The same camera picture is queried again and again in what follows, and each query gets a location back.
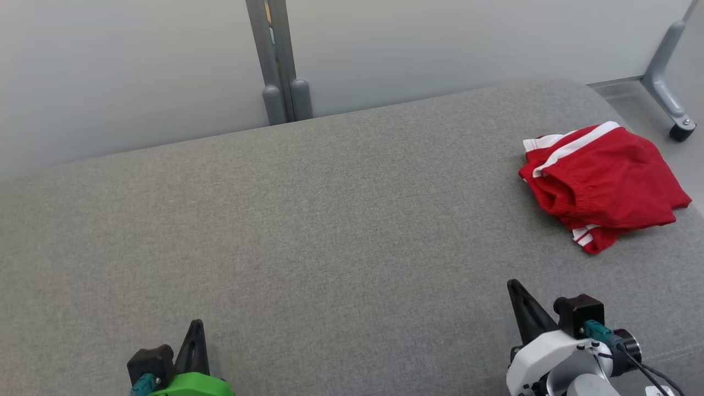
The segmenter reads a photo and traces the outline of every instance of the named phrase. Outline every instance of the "black caster wheel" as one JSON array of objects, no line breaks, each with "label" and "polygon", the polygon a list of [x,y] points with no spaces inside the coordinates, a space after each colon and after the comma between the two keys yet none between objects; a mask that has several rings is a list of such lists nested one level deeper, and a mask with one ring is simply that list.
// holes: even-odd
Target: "black caster wheel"
[{"label": "black caster wheel", "polygon": [[673,140],[682,143],[685,140],[687,140],[687,138],[689,137],[689,135],[692,134],[692,132],[694,132],[694,129],[684,130],[684,129],[680,128],[677,124],[674,124],[672,126],[672,129],[670,130],[670,137]]}]

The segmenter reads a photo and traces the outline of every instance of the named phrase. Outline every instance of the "white stripe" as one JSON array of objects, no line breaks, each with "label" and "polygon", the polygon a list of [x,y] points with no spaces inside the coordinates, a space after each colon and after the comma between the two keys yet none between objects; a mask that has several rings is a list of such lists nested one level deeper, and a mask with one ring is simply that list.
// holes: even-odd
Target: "white stripe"
[{"label": "white stripe", "polygon": [[580,239],[578,244],[579,244],[579,246],[583,247],[584,245],[590,243],[593,240],[594,240],[594,237],[592,237],[591,234],[589,234],[586,237],[583,237],[582,239]]},{"label": "white stripe", "polygon": [[548,147],[552,147],[553,144],[559,142],[563,137],[571,135],[575,132],[576,130],[573,130],[572,132],[565,133],[564,135],[545,135],[536,139],[526,139],[523,141],[523,147],[526,149],[526,152],[537,149],[547,149]]},{"label": "white stripe", "polygon": [[577,228],[576,230],[572,230],[572,236],[574,236],[572,238],[572,240],[577,241],[579,238],[582,237],[582,235],[586,234],[587,232],[589,232],[589,230],[587,230],[586,227]]},{"label": "white stripe", "polygon": [[543,169],[555,165],[559,159],[574,153],[575,151],[581,149],[589,143],[592,143],[594,140],[597,140],[599,137],[606,135],[607,133],[611,132],[612,130],[618,127],[619,125],[617,123],[613,121],[608,121],[607,123],[603,123],[598,127],[594,128],[590,133],[587,133],[585,136],[582,136],[579,139],[560,147],[559,149],[555,150],[552,154],[550,154],[548,160],[545,161],[543,165],[540,165],[539,167],[533,170],[533,177],[541,177],[543,175]]},{"label": "white stripe", "polygon": [[577,229],[575,229],[575,230],[572,230],[572,236],[573,236],[572,239],[573,239],[574,241],[577,241],[577,240],[578,240],[579,238],[581,238],[584,234],[588,233],[589,230],[591,230],[592,228],[597,228],[597,227],[601,227],[601,225],[589,224],[589,225],[587,225],[586,227],[577,228]]}]

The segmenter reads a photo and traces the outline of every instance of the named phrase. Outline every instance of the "white wall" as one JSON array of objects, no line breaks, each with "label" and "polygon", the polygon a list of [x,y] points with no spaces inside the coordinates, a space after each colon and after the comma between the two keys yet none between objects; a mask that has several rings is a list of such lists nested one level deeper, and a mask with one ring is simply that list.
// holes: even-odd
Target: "white wall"
[{"label": "white wall", "polygon": [[295,0],[296,75],[313,113],[516,78],[642,75],[690,0]]},{"label": "white wall", "polygon": [[4,0],[0,178],[268,125],[244,0]]}]

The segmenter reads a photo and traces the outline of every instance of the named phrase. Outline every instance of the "gray upholstered bench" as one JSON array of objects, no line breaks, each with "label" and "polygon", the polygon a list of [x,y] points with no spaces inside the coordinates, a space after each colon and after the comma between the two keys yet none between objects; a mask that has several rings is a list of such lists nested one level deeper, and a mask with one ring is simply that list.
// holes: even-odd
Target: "gray upholstered bench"
[{"label": "gray upholstered bench", "polygon": [[523,138],[606,120],[585,86],[519,82],[0,183],[0,394],[126,395],[132,354],[201,318],[238,395],[501,395],[509,278],[600,299],[696,394],[703,219],[588,256],[517,176]]}]

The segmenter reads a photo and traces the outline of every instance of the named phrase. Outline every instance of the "gray floor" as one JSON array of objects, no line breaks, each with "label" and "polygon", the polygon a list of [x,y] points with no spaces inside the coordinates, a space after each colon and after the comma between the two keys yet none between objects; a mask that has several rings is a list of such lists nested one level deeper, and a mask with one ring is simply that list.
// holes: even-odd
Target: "gray floor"
[{"label": "gray floor", "polygon": [[672,120],[640,82],[595,90],[618,111],[632,132],[652,140],[680,184],[704,214],[704,6],[699,3],[667,66],[667,82],[699,127],[684,143],[668,137]]}]

